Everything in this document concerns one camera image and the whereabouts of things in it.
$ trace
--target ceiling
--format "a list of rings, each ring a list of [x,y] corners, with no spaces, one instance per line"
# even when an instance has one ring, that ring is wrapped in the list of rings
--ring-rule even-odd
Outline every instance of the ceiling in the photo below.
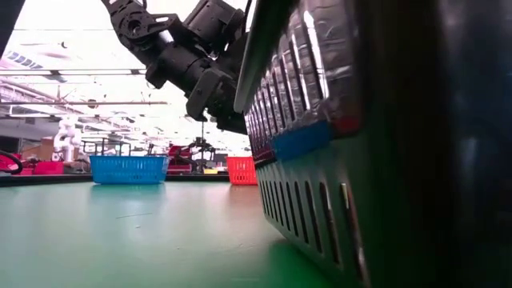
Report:
[[[226,2],[242,10],[246,5],[246,0]],[[176,13],[184,19],[195,5],[196,1],[148,0],[148,11]],[[41,76],[9,77],[11,81],[68,102],[90,99],[98,102],[168,102],[164,106],[99,106],[95,110],[81,106],[84,113],[90,110],[91,114],[121,112],[133,116],[135,123],[130,124],[131,133],[139,136],[143,132],[157,134],[162,142],[186,145],[201,133],[200,123],[184,117],[186,99],[172,84],[155,90],[146,83],[143,75],[95,75],[100,69],[145,69],[119,43],[100,0],[26,0],[6,54],[13,51],[37,62],[44,70],[79,69],[92,74],[64,76],[60,82]],[[3,69],[26,69],[16,63],[14,66],[6,63],[6,54],[2,58]],[[249,146],[246,136],[217,130],[215,123],[206,123],[205,132],[206,140],[217,148],[241,151]]]

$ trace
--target plastic basket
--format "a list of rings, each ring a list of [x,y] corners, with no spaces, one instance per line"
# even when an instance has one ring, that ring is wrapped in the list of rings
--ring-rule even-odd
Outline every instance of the plastic basket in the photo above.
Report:
[[[90,156],[98,184],[158,184],[166,179],[167,157]]]
[[[233,185],[257,185],[252,157],[227,157],[227,170]]]

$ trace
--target white robot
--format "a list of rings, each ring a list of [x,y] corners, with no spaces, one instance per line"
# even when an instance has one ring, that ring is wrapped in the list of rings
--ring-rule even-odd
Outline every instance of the white robot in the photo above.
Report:
[[[82,133],[76,129],[78,117],[67,115],[58,123],[58,133],[54,138],[52,161],[72,162],[74,149],[82,143]]]

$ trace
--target wall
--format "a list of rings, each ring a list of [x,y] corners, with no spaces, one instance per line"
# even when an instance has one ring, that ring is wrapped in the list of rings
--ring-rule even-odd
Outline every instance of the wall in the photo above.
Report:
[[[0,120],[0,135],[30,140],[41,140],[43,137],[56,135],[58,123],[39,118],[35,121],[35,125],[31,125],[25,124],[25,120]]]

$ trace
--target red basket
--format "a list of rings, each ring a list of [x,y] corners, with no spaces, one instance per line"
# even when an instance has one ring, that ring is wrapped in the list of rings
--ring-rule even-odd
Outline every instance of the red basket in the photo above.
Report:
[[[252,157],[226,157],[227,171],[233,185],[257,185]]]

